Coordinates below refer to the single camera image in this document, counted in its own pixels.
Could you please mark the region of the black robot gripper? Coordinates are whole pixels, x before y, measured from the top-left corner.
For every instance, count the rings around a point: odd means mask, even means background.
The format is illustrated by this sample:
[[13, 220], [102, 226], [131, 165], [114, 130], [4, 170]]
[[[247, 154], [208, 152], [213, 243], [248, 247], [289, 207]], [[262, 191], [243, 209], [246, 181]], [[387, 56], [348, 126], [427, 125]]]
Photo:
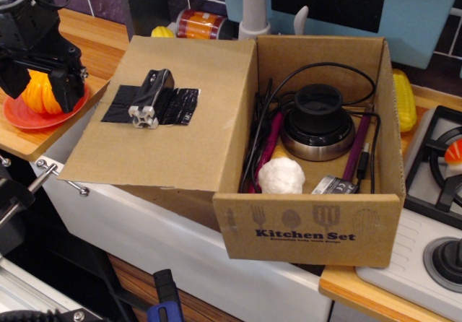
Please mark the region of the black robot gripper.
[[29, 84], [27, 68], [48, 74], [64, 113], [84, 97], [88, 73], [82, 53], [59, 32], [58, 11], [69, 2], [1, 0], [1, 54], [10, 58], [1, 60], [1, 88], [11, 98], [17, 99]]

